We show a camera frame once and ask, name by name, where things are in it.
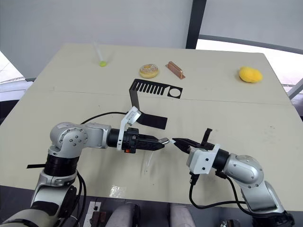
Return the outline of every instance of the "gray floor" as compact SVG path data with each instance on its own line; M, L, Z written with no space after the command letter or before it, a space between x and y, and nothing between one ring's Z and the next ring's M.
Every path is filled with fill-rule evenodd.
M0 222L6 220L11 215L20 210L28 209L30 206L33 190L0 186ZM86 210L90 201L95 201L96 197L87 197ZM114 211L119 205L132 202L141 208L141 227L168 227L168 203L153 201L124 200L99 197L102 202L101 210ZM237 208L210 208L198 210L188 205L197 227L219 227L220 223L226 219L237 219L242 227L251 227L250 216L242 213ZM296 227L303 227L303 212L290 212L296 221ZM71 226L73 219L66 222L66 226Z

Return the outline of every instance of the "yellow sponge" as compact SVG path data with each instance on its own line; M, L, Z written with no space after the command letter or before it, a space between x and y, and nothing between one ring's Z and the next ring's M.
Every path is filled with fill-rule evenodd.
M245 82L256 83L263 79L262 73L250 67L241 67L239 76Z

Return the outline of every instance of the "white wall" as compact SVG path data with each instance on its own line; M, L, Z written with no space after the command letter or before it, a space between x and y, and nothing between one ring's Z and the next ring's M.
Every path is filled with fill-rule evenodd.
M303 50L303 0L208 0L200 34Z
M63 43L184 48L192 0L0 0L0 50L37 77Z

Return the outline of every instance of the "table surface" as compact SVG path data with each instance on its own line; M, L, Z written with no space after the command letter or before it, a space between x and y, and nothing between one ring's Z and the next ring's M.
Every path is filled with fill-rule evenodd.
M160 73L151 79L182 87L180 99L138 93L145 113L168 117L166 130L134 124L140 133L157 138L183 137L200 141L212 128L212 143L239 155L256 158L265 179L287 210L303 210L303 124L261 53L100 46L106 67L99 67L92 45L66 44L54 56L0 126L0 184L34 189L41 169L27 164L46 160L49 133L59 122L80 123L94 115L126 112L128 89L138 70L155 63ZM180 80L166 67L175 62L184 72ZM242 66L259 69L256 84L239 79ZM108 115L94 122L119 128L122 116ZM78 170L88 195L189 203L187 154L168 144L155 151L125 154L113 148L83 150ZM194 193L200 204L233 200L229 183L214 171L200 177Z

